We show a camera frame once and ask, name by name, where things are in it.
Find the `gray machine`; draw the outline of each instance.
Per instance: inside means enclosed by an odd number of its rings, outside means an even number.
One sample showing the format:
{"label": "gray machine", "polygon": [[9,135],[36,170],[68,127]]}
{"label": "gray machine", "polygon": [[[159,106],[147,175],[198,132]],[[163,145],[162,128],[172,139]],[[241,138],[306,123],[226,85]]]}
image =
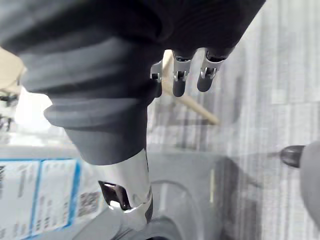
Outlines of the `gray machine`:
{"label": "gray machine", "polygon": [[222,199],[216,183],[225,157],[211,153],[148,153],[152,219],[142,230],[107,208],[86,224],[42,235],[42,240],[208,240],[219,239]]}

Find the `robotic hand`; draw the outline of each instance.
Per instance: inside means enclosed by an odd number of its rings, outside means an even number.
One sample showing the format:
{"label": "robotic hand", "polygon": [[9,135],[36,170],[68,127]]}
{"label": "robotic hand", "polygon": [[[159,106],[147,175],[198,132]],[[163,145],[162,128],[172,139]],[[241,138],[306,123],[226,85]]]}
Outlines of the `robotic hand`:
{"label": "robotic hand", "polygon": [[101,171],[109,207],[139,230],[152,216],[147,107],[161,95],[164,50],[174,52],[179,97],[206,48],[205,92],[264,1],[0,0],[0,46],[23,60],[24,87],[50,97],[47,119]]}

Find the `wooden stick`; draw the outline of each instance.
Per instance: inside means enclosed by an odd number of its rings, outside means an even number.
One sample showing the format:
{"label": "wooden stick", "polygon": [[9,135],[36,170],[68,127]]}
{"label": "wooden stick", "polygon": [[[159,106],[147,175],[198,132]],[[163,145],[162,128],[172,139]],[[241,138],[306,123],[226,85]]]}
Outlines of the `wooden stick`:
{"label": "wooden stick", "polygon": [[[169,68],[173,61],[172,51],[166,50],[163,56],[163,67],[162,67],[162,89],[165,93],[170,96],[174,96],[173,94],[173,85],[169,82]],[[217,125],[219,124],[219,119],[213,115],[211,112],[206,110],[203,106],[197,103],[192,97],[184,94],[181,97],[174,97],[177,102],[180,102],[187,106],[188,108],[195,111],[197,114],[201,115],[205,119],[207,119],[211,124]]]}

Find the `floor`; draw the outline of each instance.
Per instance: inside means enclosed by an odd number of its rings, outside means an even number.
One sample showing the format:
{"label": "floor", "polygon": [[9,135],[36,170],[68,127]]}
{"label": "floor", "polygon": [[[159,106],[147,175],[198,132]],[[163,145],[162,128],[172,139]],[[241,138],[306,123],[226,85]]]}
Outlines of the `floor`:
{"label": "floor", "polygon": [[194,57],[187,94],[221,125],[163,95],[149,107],[149,144],[229,156],[224,240],[318,240],[304,210],[299,171],[277,153],[320,134],[320,1],[267,0],[218,72],[209,92],[197,90],[204,52]]}

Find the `black knob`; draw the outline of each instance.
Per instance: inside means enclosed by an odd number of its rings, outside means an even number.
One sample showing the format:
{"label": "black knob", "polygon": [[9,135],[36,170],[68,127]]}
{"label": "black knob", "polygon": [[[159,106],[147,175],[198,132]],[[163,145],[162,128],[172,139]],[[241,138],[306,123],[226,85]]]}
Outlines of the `black knob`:
{"label": "black knob", "polygon": [[304,145],[287,146],[280,152],[281,161],[291,167],[299,168]]}

